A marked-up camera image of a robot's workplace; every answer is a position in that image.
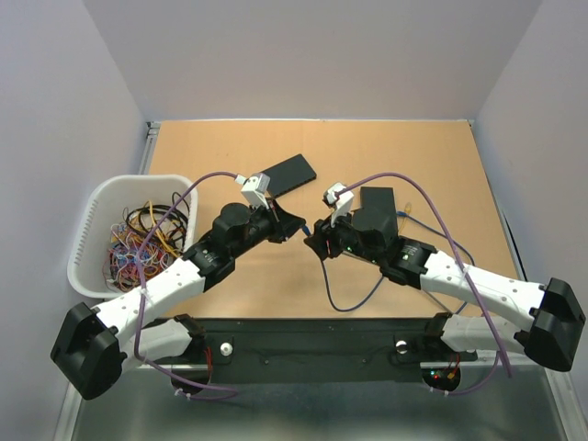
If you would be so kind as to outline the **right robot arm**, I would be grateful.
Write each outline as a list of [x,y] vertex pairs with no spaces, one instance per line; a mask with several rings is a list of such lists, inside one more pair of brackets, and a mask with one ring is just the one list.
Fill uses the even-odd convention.
[[393,283],[479,306],[480,317],[450,314],[443,327],[424,334],[424,351],[433,358],[488,346],[555,371],[572,368],[586,316],[564,280],[540,284],[461,263],[400,235],[396,215],[380,209],[317,220],[304,242],[321,260],[347,252],[376,265]]

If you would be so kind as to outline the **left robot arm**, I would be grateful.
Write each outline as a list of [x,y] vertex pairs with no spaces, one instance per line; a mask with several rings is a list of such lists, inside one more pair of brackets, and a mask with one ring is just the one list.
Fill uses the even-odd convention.
[[283,243],[305,223],[275,200],[259,208],[224,206],[211,229],[145,287],[94,308],[81,302],[68,310],[51,361],[84,399],[93,400],[117,382],[131,360],[141,358],[138,348],[124,346],[139,343],[141,334],[158,341],[161,357],[198,360],[204,353],[202,336],[177,320],[156,327],[152,321],[219,284],[234,271],[239,256],[264,241]]

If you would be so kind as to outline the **black network switch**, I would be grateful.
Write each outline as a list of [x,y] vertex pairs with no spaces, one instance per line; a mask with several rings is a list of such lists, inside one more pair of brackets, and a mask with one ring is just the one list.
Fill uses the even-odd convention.
[[317,178],[316,172],[301,153],[268,167],[262,173],[269,177],[267,192],[272,198],[284,196]]
[[360,207],[352,227],[365,247],[387,248],[398,238],[394,192],[391,187],[361,187]]

